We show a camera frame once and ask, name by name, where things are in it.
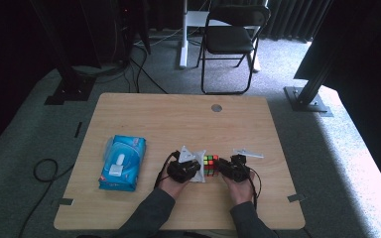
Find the stand base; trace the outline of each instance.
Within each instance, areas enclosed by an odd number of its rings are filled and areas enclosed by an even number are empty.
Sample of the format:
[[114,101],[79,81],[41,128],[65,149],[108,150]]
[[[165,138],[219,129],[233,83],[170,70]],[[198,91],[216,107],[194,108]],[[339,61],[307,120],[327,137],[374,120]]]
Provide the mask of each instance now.
[[81,84],[74,92],[68,92],[64,90],[64,80],[61,80],[57,90],[53,96],[49,96],[46,99],[45,105],[64,105],[65,101],[86,101],[91,93],[92,86],[96,80],[96,77],[92,76],[78,76],[81,79]]
[[289,99],[294,111],[318,112],[322,117],[333,117],[329,107],[323,104],[319,95],[315,96],[314,100],[312,100],[309,105],[300,104],[298,102],[298,97],[302,90],[302,87],[284,87],[284,91],[286,92],[287,98]]

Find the blue package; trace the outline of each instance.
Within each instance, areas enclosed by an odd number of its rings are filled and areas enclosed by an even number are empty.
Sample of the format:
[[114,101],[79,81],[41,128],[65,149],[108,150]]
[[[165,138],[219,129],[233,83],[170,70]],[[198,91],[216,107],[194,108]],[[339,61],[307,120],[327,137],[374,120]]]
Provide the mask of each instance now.
[[107,143],[100,189],[134,191],[145,154],[145,139],[114,136]]

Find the colorful cube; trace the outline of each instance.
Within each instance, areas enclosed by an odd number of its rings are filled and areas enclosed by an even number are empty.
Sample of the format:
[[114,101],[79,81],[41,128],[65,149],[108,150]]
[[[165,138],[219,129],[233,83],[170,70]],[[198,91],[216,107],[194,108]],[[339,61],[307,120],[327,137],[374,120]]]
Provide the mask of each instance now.
[[203,173],[206,177],[218,176],[218,168],[214,161],[218,160],[218,155],[208,155],[203,157]]

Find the person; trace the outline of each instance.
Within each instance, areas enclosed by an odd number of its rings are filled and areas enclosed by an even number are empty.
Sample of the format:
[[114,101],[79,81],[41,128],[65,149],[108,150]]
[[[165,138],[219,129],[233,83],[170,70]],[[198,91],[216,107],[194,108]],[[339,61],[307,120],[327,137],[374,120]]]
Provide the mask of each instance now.
[[[160,227],[169,219],[175,206],[176,200],[189,181],[179,183],[169,178],[166,170],[163,171],[162,179],[158,187],[139,204],[129,219],[111,236],[112,238],[144,238],[155,236]],[[247,179],[236,182],[222,176],[226,182],[233,207],[230,210],[231,217],[236,226],[238,237],[244,238],[270,238],[277,235],[270,230],[257,215],[252,203],[253,190]]]

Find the dark sleeve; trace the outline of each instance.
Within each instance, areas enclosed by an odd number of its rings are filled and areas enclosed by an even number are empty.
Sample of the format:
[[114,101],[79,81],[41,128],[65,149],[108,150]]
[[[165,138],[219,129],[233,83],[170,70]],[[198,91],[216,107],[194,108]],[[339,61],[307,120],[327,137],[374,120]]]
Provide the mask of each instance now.
[[255,207],[250,201],[231,208],[231,217],[241,238],[277,238],[277,235],[258,218]]
[[155,188],[113,235],[114,237],[149,237],[155,235],[169,219],[175,200],[165,191]]

